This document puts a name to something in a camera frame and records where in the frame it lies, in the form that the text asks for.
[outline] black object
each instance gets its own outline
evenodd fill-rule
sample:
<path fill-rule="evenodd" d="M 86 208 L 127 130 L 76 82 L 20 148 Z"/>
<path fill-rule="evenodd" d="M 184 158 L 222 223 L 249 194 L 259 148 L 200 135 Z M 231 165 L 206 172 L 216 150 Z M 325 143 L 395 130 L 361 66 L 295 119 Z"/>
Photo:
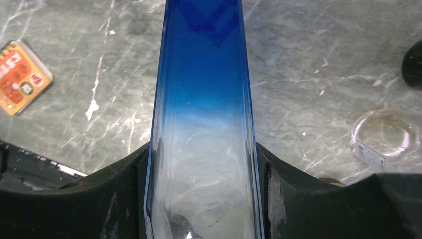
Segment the black object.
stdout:
<path fill-rule="evenodd" d="M 61 171 L 61 167 L 57 162 L 0 140 L 0 189 L 17 192 L 57 189 L 82 178 Z"/>
<path fill-rule="evenodd" d="M 0 190 L 0 238 L 146 239 L 148 150 L 57 189 Z M 266 239 L 422 238 L 422 175 L 378 174 L 341 188 L 260 144 L 257 156 Z M 173 224 L 185 225 L 181 237 L 194 229 L 182 216 Z"/>
<path fill-rule="evenodd" d="M 422 90 L 422 41 L 406 53 L 402 63 L 402 76 L 409 86 Z"/>

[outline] marble countertop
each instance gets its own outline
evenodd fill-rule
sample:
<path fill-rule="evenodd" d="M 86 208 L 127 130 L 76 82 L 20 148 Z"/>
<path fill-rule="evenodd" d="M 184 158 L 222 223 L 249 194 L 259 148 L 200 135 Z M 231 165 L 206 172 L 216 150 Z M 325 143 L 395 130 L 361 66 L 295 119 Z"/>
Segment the marble countertop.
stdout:
<path fill-rule="evenodd" d="M 0 0 L 0 44 L 24 39 L 55 75 L 0 138 L 92 173 L 150 139 L 164 0 Z M 244 0 L 257 142 L 315 177 L 373 171 L 349 147 L 365 111 L 421 111 L 400 66 L 419 0 Z"/>

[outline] orange label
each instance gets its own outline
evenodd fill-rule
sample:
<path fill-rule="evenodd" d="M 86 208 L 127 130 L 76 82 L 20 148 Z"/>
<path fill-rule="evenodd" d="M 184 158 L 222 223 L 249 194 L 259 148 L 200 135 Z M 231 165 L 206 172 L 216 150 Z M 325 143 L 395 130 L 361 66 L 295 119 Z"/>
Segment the orange label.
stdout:
<path fill-rule="evenodd" d="M 13 115 L 31 102 L 51 80 L 17 43 L 10 43 L 2 55 L 5 57 L 0 61 L 0 106 Z"/>

